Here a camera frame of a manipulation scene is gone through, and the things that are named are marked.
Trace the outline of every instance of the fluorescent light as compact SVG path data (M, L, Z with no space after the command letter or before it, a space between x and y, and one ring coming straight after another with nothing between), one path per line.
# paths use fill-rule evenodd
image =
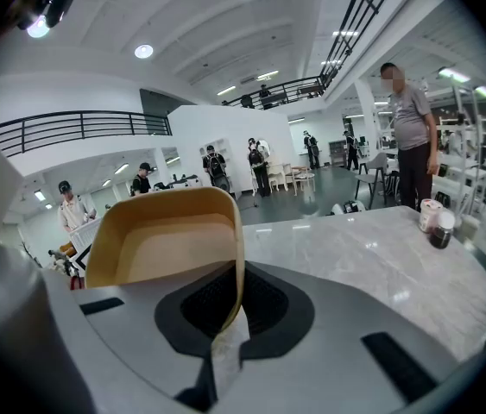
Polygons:
M218 92L218 97L224 95L225 93L227 93L229 91L232 91L235 88L236 88L236 86L232 86L232 87L228 87L227 89L223 89L222 91Z
M43 193L41 193L41 190L34 191L34 195L40 201L45 201L45 197L43 196Z
M45 16L39 16L35 23L26 30L28 31L28 35L33 38L41 38L47 35L49 28Z
M258 78L256 78L256 81L260 81L260 80L272 77L277 73L279 73L279 71L271 71L271 72L268 72L268 73L264 73L263 75L259 75Z
M486 97L486 86L478 86L475 88L475 91Z
M343 37L355 37L359 34L357 31L341 31L340 33L338 31L335 31L332 33L333 37L336 37L338 34L341 34Z
M138 59L147 59L150 57L155 50L150 45L141 45L136 49L136 57Z
M114 172L115 175L118 175L121 171L123 171L127 166L129 166L128 163L123 164L118 170Z
M443 77L447 78L453 78L459 83L464 83L465 81L469 81L470 78L467 77L466 75L463 75L462 73L459 73L457 71L454 71L453 69L449 67L444 67L439 70L439 75L442 75Z

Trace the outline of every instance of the black cap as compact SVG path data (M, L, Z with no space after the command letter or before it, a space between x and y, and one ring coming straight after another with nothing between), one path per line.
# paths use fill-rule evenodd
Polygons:
M60 194L66 193L67 191L71 190L72 187L68 181L61 181L59 184L59 192Z

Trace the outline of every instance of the gray t-shirt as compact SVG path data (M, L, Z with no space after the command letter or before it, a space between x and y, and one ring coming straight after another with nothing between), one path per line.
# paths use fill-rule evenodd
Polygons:
M431 113L425 93L406 84L401 93L393 93L390 105L394 112L394 135L400 150L408 150L429 142L423 116Z

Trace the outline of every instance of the floor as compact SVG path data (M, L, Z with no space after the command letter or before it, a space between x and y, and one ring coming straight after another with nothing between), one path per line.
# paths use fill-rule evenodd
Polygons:
M356 193L355 173L339 167L322 167L313 171L316 174L316 191L305 185L305 190L294 196L294 188L290 185L285 191L280 187L274 190L270 197L261 198L259 195L245 193L238 200L243 225L258 223L275 223L311 216L326 216L335 204L343 204L354 199ZM367 207L369 205L369 189L364 183L360 184L357 199ZM372 209L384 207L383 196L375 194ZM395 206L394 198L387 198L387 206ZM481 222L474 243L486 253L486 206L481 213L475 214Z

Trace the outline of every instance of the black metal railing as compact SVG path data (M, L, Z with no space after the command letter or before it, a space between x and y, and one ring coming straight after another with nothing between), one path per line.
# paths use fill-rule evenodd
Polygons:
M60 142L111 135L171 135L164 116L115 110L70 110L0 123L0 150L10 157Z
M267 110L306 98L320 97L324 91L325 87L321 84L319 77L295 79L280 85L268 86L265 91L260 89L243 95L229 101L227 105Z
M385 0L350 0L343 22L337 31L338 34L319 74L319 79L325 88L329 87L344 66L344 62L352 55L354 47L379 13L384 2Z

